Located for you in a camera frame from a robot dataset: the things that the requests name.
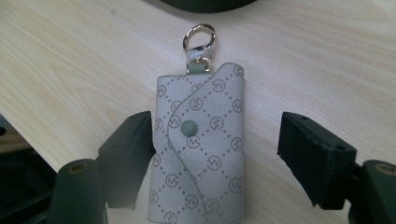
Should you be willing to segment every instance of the light wood surface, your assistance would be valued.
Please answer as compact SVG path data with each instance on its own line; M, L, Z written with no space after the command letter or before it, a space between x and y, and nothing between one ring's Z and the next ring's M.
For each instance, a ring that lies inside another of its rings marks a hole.
M263 0L194 14L157 0L0 1L0 113L55 169L97 149L130 115L155 111L156 78L185 74L184 34L214 26L215 69L246 72L245 223L347 223L312 207L277 155L281 114L306 115L396 163L396 1ZM149 223L149 174L133 211Z

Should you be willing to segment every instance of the key holder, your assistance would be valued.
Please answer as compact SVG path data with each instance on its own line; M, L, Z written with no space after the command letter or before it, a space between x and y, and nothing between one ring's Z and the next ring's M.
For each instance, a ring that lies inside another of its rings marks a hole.
M208 31L208 44L189 48ZM210 72L216 38L207 24L183 38L187 74L157 79L148 220L241 224L244 218L244 69L225 63Z

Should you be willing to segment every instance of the green snap button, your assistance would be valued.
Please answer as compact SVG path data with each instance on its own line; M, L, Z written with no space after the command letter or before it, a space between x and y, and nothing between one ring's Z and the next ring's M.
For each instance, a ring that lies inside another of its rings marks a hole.
M180 130L185 136L191 137L197 133L198 125L197 123L189 119L181 124Z

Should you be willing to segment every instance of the metal key ring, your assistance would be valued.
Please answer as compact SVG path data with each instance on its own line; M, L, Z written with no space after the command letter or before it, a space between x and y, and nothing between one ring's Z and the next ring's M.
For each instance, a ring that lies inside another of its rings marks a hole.
M190 37L191 37L193 34L195 34L196 32L198 32L198 31L200 31L200 30L203 30L203 29L209 30L210 33L211 33L211 35L212 35L212 37L211 37L209 43L208 43L207 45L202 45L202 46L199 46L199 47L195 47L195 48L193 48L193 49L187 49L187 46L188 46ZM210 25L208 25L208 24L199 24L199 25L196 25L196 26L192 27L192 29L190 29L190 30L186 33L186 35L184 36L184 39L183 39L183 49L186 51L186 53L188 53L188 52L191 51L191 50L194 50L194 51L205 51L205 50L208 50L208 49L210 49L210 47L213 45L213 42L215 42L215 38L216 38L216 32L215 32L215 29L213 29L212 26L210 26Z

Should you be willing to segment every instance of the keychain hook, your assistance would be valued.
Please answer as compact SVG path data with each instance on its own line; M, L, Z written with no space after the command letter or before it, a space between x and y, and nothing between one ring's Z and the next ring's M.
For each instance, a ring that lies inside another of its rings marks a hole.
M207 45L198 46L192 49L188 49L190 37L196 32L207 29L211 33L210 41ZM210 72L210 60L209 49L212 47L213 42L215 42L216 32L212 26L207 24L199 24L192 29L190 29L183 39L183 49L186 51L187 57L187 74L198 74L198 73L208 73Z
M211 33L211 38L210 38L209 43L208 43L207 45L202 45L202 46L199 46L199 47L195 47L195 48L193 48L193 49L187 49L187 46L188 46L188 44L189 44L190 37L191 37L192 35L194 35L195 33L197 33L198 31L204 30L204 29L209 30L210 33ZM184 36L184 39L183 39L183 49L186 51L186 53L189 53L189 51L192 51L192 50L193 50L193 51L207 51L207 50L210 49L210 47L212 47L213 42L215 42L215 38L216 38L216 32L215 32L215 29L213 29L213 27L212 27L211 25L208 25L208 24L199 24L199 25L196 25L196 26L192 27L192 29L190 29L190 30L186 33L186 35Z

